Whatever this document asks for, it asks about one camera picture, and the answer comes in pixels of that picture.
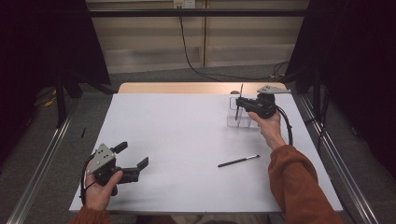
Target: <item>brown sleeve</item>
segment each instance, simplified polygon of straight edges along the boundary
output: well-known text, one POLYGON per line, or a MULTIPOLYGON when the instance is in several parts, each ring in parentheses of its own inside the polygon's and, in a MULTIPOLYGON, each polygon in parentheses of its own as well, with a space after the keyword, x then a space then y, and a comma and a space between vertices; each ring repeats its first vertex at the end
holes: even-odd
POLYGON ((279 147, 271 153, 268 174, 286 223, 344 223, 318 185, 314 165, 294 147, 279 147))
POLYGON ((107 210, 97 211, 82 206, 79 213, 69 221, 69 224, 111 224, 107 210))

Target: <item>electrical outlet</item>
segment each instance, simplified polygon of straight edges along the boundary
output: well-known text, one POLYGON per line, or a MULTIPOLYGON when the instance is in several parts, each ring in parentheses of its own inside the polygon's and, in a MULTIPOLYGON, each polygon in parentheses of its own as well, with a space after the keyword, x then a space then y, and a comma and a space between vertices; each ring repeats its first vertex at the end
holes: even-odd
POLYGON ((195 0, 185 0, 184 8, 195 8, 195 0))
POLYGON ((184 0, 174 0, 174 8, 184 8, 184 0))

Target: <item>forearm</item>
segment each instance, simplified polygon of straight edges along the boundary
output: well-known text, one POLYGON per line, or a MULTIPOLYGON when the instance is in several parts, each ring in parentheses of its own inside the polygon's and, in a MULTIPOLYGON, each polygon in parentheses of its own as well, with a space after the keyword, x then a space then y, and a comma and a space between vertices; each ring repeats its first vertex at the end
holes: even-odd
POLYGON ((318 185, 311 161, 292 146, 271 154, 270 187, 289 223, 343 223, 318 185))
POLYGON ((110 214, 107 210, 93 210, 82 206, 79 213, 70 220, 69 224, 111 224, 110 214))

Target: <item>person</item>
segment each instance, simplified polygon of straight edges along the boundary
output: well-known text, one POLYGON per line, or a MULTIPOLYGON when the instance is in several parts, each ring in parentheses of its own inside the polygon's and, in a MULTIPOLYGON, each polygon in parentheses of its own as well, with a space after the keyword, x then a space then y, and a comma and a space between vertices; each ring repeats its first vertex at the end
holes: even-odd
MULTIPOLYGON (((280 114, 276 112, 269 119, 261 119, 254 112, 248 112, 248 115, 259 124, 267 145, 273 150, 268 166, 270 189, 279 207, 285 213, 286 223, 344 223, 332 209, 318 185, 318 176, 312 162, 295 147, 285 143, 280 131, 280 114)), ((121 177, 122 172, 118 171, 106 186, 93 184, 89 187, 86 204, 70 223, 111 223, 106 208, 111 190, 121 177)), ((86 185, 93 182, 93 175, 88 175, 86 185)), ((158 217, 154 218, 152 223, 155 222, 176 223, 176 218, 158 217)))

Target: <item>transparent organizer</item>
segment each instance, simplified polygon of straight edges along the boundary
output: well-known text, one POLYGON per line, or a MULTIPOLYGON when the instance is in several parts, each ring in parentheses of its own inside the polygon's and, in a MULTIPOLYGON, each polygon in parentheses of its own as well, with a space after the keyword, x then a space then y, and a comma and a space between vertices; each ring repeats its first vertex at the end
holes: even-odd
POLYGON ((227 126, 233 128, 260 129, 257 122, 248 116, 248 113, 243 107, 239 107, 239 109, 237 109, 235 99, 235 97, 230 98, 227 114, 227 126))

